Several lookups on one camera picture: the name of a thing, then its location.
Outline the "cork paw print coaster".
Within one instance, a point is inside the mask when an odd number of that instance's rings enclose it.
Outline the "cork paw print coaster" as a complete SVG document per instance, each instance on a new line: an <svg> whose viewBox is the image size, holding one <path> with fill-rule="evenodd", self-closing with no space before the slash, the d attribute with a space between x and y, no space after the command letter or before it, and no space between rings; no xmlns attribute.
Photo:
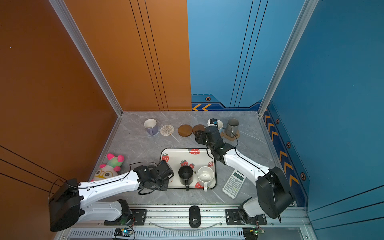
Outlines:
<svg viewBox="0 0 384 240"><path fill-rule="evenodd" d="M240 132L237 131L235 135L230 134L229 136L227 135L226 132L223 132L223 133L221 133L221 137L226 138L229 141L235 141L236 139L238 139L240 137Z"/></svg>

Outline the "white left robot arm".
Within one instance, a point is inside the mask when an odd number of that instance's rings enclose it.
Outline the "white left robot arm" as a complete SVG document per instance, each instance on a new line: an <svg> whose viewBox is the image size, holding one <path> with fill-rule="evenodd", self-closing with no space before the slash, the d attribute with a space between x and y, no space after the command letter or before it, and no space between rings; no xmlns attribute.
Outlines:
<svg viewBox="0 0 384 240"><path fill-rule="evenodd" d="M128 217L130 209L126 201L103 203L102 200L125 192L144 189L166 191L169 180L174 176L170 165L165 161L150 166L138 166L116 177L81 182L70 179L49 198L50 230L66 230L78 222L105 220L117 222Z"/></svg>

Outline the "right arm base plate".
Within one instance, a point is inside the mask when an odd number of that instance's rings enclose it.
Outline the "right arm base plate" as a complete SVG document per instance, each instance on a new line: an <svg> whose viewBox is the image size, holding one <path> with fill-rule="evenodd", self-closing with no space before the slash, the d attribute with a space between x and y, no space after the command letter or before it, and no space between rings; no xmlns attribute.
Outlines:
<svg viewBox="0 0 384 240"><path fill-rule="evenodd" d="M226 223L229 226L234 225L267 225L267 219L265 215L258 215L255 217L249 217L243 210L239 209L226 209Z"/></svg>

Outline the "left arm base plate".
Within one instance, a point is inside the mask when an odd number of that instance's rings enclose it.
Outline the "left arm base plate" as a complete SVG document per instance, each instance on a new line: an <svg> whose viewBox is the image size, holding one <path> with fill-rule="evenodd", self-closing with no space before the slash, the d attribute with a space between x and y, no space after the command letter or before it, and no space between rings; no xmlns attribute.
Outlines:
<svg viewBox="0 0 384 240"><path fill-rule="evenodd" d="M134 209L129 210L128 213L122 213L120 217L118 217L114 221L104 221L105 226L143 226L145 224L145 220L147 217L146 209Z"/></svg>

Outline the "light blue mug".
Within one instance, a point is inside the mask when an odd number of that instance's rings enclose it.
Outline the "light blue mug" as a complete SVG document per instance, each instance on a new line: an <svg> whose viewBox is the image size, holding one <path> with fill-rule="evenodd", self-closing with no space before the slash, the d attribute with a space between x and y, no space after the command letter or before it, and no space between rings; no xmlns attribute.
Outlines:
<svg viewBox="0 0 384 240"><path fill-rule="evenodd" d="M222 130L223 129L223 127L224 127L224 124L223 124L223 122L222 121L220 121L220 120L218 120L218 130Z"/></svg>

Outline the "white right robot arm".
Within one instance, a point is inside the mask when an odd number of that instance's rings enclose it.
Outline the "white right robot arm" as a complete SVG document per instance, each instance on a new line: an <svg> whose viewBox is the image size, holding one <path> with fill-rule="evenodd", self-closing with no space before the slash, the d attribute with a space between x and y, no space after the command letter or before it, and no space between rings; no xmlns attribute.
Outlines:
<svg viewBox="0 0 384 240"><path fill-rule="evenodd" d="M239 171L256 186L257 197L249 198L239 206L239 216L245 224L252 223L260 215L280 219L281 213L296 201L282 169L263 166L244 156L237 147L223 141L216 126L197 131L195 140L211 151L215 161Z"/></svg>

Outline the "grey mug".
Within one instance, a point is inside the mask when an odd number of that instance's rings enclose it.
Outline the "grey mug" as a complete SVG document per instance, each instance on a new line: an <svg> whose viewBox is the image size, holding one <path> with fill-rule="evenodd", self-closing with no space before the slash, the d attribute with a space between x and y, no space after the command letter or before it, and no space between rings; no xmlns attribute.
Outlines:
<svg viewBox="0 0 384 240"><path fill-rule="evenodd" d="M227 127L225 129L225 134L229 138L236 138L238 135L238 131L239 131L239 124L240 124L240 122L237 119L235 119L235 118L229 119L227 121Z"/></svg>

